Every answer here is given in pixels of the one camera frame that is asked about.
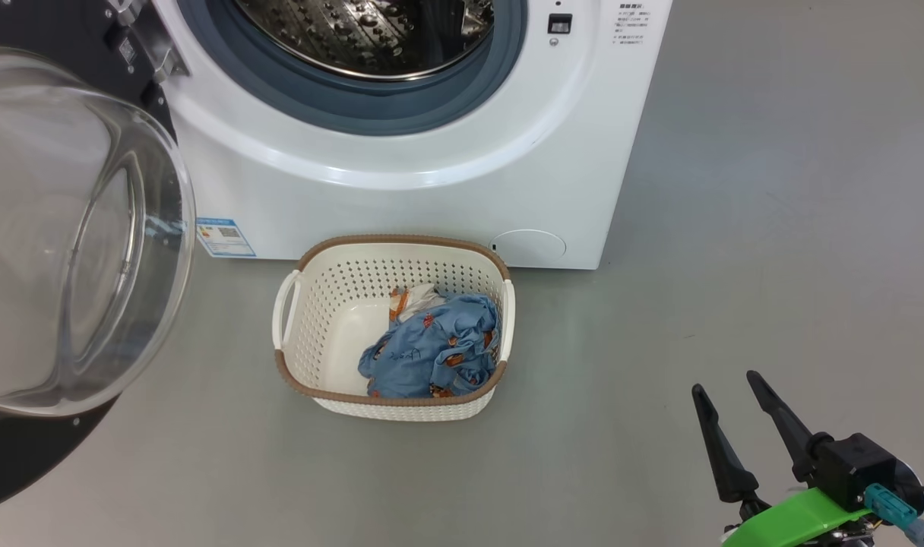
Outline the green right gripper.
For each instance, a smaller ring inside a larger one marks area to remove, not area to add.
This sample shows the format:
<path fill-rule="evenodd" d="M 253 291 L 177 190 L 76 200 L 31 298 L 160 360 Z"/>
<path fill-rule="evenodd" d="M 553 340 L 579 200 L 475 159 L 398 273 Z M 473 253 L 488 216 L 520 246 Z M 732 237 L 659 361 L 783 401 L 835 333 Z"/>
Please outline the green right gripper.
<path fill-rule="evenodd" d="M 807 444 L 812 433 L 755 370 L 746 373 L 758 405 L 777 429 L 798 482 L 813 484 L 815 468 Z M 720 501 L 740 504 L 741 523 L 728 526 L 723 546 L 869 546 L 880 519 L 864 509 L 844 511 L 820 489 L 806 489 L 771 506 L 758 498 L 758 480 L 745 470 L 725 433 L 719 413 L 701 384 L 691 389 L 692 402 Z"/>

